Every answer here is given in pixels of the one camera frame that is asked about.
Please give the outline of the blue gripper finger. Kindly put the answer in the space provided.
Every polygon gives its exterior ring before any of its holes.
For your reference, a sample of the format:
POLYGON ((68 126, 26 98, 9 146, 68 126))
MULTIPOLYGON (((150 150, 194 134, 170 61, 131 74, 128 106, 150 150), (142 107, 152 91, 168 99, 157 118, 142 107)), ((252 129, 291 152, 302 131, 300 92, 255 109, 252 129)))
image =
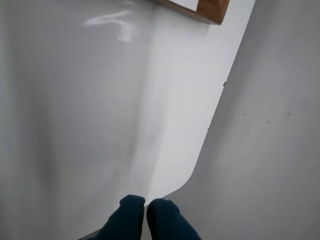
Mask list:
POLYGON ((142 236, 145 199, 127 195, 96 235, 97 240, 139 240, 142 236))
POLYGON ((200 237, 171 200, 157 198, 147 207, 146 218, 153 240, 199 240, 200 237))

